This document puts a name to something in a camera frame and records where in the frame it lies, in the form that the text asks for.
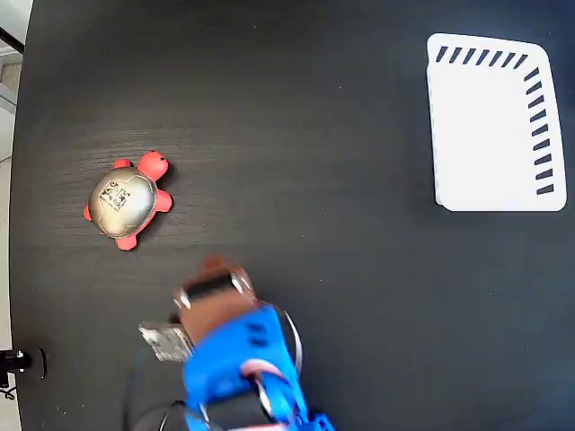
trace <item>turtle head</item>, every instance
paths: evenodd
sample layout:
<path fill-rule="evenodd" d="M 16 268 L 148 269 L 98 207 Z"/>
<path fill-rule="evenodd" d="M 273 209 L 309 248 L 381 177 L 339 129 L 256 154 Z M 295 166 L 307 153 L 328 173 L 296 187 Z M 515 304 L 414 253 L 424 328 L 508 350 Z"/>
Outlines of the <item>turtle head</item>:
<path fill-rule="evenodd" d="M 156 182 L 168 170 L 168 161 L 157 151 L 150 151 L 140 159 L 137 168 Z"/>

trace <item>white plate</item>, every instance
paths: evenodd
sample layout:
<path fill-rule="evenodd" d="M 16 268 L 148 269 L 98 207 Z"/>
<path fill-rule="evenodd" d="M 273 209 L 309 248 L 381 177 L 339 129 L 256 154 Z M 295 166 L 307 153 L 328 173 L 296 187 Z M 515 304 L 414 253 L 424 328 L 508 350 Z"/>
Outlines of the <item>white plate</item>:
<path fill-rule="evenodd" d="M 451 211 L 559 211 L 557 101 L 538 45 L 434 34 L 428 86 L 436 201 Z"/>

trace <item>dark wooden surface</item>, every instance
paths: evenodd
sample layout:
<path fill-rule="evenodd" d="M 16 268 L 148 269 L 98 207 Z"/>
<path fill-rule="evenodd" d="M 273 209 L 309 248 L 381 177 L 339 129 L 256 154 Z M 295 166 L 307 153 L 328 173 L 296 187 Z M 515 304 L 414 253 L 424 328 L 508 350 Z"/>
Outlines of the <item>dark wooden surface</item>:
<path fill-rule="evenodd" d="M 342 430 L 567 429 L 575 214 L 434 203 L 426 41 L 524 40 L 551 59 L 568 191 L 575 7 L 560 1 L 37 1 L 13 150 L 14 342 L 25 431 L 119 429 L 137 325 L 210 252 L 241 261 L 305 342 Z M 114 159 L 172 162 L 175 206 L 122 252 L 82 218 Z M 147 405 L 181 395 L 145 364 Z"/>

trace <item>red turtle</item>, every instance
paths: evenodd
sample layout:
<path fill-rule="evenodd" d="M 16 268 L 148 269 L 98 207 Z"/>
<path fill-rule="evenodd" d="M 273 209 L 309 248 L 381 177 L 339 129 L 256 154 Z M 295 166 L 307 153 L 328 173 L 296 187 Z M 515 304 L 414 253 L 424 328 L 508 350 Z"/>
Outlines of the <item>red turtle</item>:
<path fill-rule="evenodd" d="M 136 247 L 136 235 L 154 218 L 167 213 L 172 197 L 155 185 L 168 170 L 168 161 L 157 151 L 144 154 L 137 168 L 118 159 L 90 195 L 84 216 L 98 230 L 116 240 L 121 250 Z"/>

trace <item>sticker on turtle shell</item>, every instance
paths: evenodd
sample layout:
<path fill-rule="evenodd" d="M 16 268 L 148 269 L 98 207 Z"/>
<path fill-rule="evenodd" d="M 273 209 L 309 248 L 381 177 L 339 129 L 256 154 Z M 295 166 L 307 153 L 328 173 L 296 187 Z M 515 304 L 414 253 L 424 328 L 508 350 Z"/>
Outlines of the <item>sticker on turtle shell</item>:
<path fill-rule="evenodd" d="M 121 187 L 118 182 L 110 181 L 103 188 L 98 198 L 108 204 L 114 211 L 118 212 L 124 204 L 126 204 L 129 193 Z"/>

